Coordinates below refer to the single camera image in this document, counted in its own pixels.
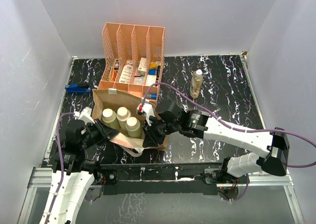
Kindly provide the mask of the clear bottle amber liquid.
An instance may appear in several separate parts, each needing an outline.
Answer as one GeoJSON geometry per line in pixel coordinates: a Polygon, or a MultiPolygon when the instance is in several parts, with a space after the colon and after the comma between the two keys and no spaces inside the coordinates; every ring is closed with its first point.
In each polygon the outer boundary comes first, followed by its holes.
{"type": "Polygon", "coordinates": [[[190,96],[193,99],[198,98],[199,92],[203,83],[203,73],[201,69],[194,71],[191,85],[190,85],[190,96]]]}

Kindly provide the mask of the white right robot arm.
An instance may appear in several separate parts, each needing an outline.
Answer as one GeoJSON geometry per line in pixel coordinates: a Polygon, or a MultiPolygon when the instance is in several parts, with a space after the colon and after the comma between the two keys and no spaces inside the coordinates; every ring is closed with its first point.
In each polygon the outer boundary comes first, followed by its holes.
{"type": "Polygon", "coordinates": [[[179,132],[186,137],[221,141],[249,151],[240,157],[227,157],[220,169],[205,173],[212,182],[231,183],[259,171],[278,177],[287,173],[289,142],[283,130],[260,133],[232,123],[224,126],[208,112],[185,111],[172,101],[156,108],[149,103],[139,104],[136,111],[145,117],[145,146],[159,145],[167,135],[179,132]]]}

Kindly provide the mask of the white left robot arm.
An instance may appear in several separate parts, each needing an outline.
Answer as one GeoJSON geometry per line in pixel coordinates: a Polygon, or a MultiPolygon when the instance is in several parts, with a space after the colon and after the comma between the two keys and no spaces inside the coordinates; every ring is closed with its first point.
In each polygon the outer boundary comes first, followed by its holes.
{"type": "Polygon", "coordinates": [[[74,224],[92,184],[100,182],[104,189],[117,183],[117,172],[102,172],[98,162],[86,159],[85,151],[118,134],[118,130],[102,125],[99,120],[69,121],[54,156],[50,191],[40,223],[74,224]]]}

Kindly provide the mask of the brown canvas tote bag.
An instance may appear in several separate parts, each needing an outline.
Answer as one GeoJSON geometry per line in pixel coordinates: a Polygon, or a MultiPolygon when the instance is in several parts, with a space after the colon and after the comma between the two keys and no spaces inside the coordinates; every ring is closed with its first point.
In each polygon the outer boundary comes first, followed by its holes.
{"type": "MultiPolygon", "coordinates": [[[[136,109],[141,104],[141,98],[122,92],[116,89],[93,90],[94,108],[92,110],[92,118],[102,120],[103,111],[112,109],[114,112],[120,107],[127,108],[131,112],[131,116],[140,121],[140,125],[144,126],[146,117],[138,115],[136,109]]],[[[119,129],[119,134],[110,139],[110,142],[120,146],[134,157],[142,155],[145,149],[166,150],[168,137],[164,137],[158,145],[154,143],[148,145],[145,143],[145,132],[142,131],[141,138],[134,138],[128,135],[124,129],[119,129]]]]}

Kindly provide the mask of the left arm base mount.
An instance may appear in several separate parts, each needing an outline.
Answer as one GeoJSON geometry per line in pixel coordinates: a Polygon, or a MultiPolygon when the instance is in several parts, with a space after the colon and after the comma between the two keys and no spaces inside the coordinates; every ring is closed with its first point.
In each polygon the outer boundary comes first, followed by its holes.
{"type": "Polygon", "coordinates": [[[94,172],[95,181],[92,184],[96,185],[115,185],[118,181],[118,173],[115,169],[103,169],[94,172]]]}

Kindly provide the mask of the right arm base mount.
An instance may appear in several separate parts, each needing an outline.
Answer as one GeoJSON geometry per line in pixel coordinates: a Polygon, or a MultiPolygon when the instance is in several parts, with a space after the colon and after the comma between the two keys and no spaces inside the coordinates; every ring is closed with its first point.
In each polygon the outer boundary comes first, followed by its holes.
{"type": "Polygon", "coordinates": [[[235,188],[239,183],[246,183],[247,178],[241,176],[239,178],[228,174],[225,170],[205,169],[203,173],[203,181],[206,184],[231,184],[231,188],[235,188]]]}

